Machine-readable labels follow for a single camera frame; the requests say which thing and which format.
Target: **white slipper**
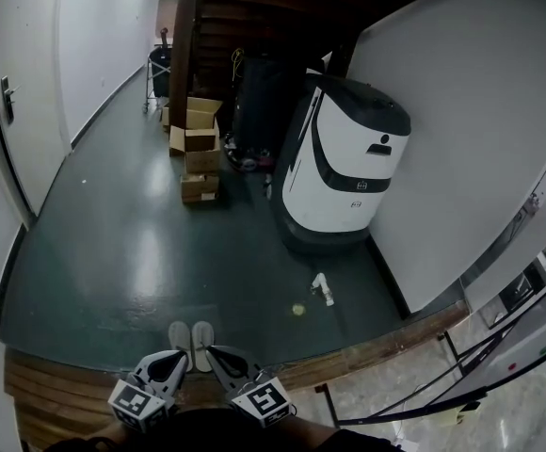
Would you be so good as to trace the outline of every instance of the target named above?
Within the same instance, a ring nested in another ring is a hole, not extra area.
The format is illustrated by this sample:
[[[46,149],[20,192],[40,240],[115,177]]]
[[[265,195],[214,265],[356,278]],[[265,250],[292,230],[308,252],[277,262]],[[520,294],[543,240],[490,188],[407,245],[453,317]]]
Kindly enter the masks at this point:
[[[191,334],[189,327],[183,321],[175,321],[169,326],[170,349],[182,350],[187,354],[189,364],[187,371],[190,371],[194,364],[191,360]]]
[[[213,367],[206,358],[206,347],[215,344],[215,329],[206,321],[199,321],[191,329],[191,341],[194,345],[194,354],[196,356],[196,368],[201,372],[212,371]]]

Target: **door lock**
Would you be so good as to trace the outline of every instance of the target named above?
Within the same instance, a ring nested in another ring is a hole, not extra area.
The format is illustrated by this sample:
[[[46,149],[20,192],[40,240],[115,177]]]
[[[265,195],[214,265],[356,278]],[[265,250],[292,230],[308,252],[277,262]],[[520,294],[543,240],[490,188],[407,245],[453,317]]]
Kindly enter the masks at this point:
[[[1,93],[3,94],[3,102],[6,105],[6,111],[8,113],[8,123],[9,124],[11,124],[13,122],[13,119],[14,119],[13,105],[12,105],[12,104],[14,104],[14,101],[11,100],[11,96],[19,88],[20,88],[20,86],[18,86],[15,89],[10,89],[9,88],[9,79],[8,79],[7,76],[5,76],[5,77],[3,77],[1,79]]]

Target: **black baseboard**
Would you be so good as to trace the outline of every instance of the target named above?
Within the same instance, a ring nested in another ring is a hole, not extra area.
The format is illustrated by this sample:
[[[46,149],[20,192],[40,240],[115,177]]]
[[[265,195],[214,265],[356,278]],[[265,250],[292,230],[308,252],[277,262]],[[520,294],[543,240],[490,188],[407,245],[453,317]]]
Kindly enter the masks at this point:
[[[20,226],[20,229],[18,230],[18,234],[16,234],[16,239],[14,239],[13,241],[13,245],[11,246],[11,250],[9,251],[8,260],[6,261],[6,266],[3,270],[3,274],[1,275],[0,325],[1,325],[1,313],[3,312],[3,305],[5,303],[6,293],[8,291],[9,278],[11,278],[11,272],[13,271],[13,266],[16,263],[16,258],[18,257],[18,253],[20,252],[20,247],[22,246],[25,236],[26,236],[26,228],[24,225],[22,225]]]
[[[143,69],[145,69],[145,66],[142,65],[139,67],[134,73],[132,73],[129,78],[127,78],[122,84],[118,86],[114,92],[110,94],[110,96],[105,99],[104,103],[100,105],[100,107],[93,113],[93,115],[90,117],[90,119],[87,121],[87,123],[83,126],[83,128],[78,132],[76,136],[74,136],[74,139],[72,140],[72,149],[76,149],[76,146],[81,141],[81,139],[85,136],[88,129],[93,125],[93,123],[97,120],[98,117],[100,117],[100,114],[104,112],[104,109],[112,102],[112,99],[114,99],[118,93],[124,89],[124,87],[131,82],[138,73],[140,73]]]
[[[398,283],[396,282],[393,273],[390,271],[390,268],[388,267],[384,256],[382,256],[382,253],[377,247],[374,238],[369,236],[365,240],[365,247],[369,251],[369,254],[374,260],[374,263],[376,263],[377,270],[379,271],[379,274],[381,276],[381,279],[384,281],[384,284],[388,288],[390,296],[393,298],[394,305],[398,310],[398,314],[402,319],[406,320],[411,316],[411,310],[409,309],[409,306],[405,301],[405,297],[403,297],[401,289],[398,286]]]

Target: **hallway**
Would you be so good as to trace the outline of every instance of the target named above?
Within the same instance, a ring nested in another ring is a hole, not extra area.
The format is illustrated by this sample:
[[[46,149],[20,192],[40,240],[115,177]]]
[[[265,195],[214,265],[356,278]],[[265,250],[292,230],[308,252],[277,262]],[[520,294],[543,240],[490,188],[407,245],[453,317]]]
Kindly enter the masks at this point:
[[[263,176],[223,166],[219,201],[184,206],[183,159],[170,158],[159,112],[141,112],[139,73],[62,165],[24,239],[0,340],[48,360],[130,369],[167,348],[174,320],[213,324],[217,342],[283,363],[406,325],[361,247],[305,259],[281,243]],[[325,272],[333,307],[310,293]],[[411,320],[461,299],[445,292]],[[304,315],[292,307],[305,306]]]

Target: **white door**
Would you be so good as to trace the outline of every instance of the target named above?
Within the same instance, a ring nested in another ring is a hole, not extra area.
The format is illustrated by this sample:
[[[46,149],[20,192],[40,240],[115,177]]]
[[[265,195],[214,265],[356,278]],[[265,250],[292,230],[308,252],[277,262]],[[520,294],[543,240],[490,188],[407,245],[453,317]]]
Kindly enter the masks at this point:
[[[38,215],[70,147],[56,98],[57,0],[0,0],[0,122],[16,177]],[[4,78],[13,101],[8,108]]]

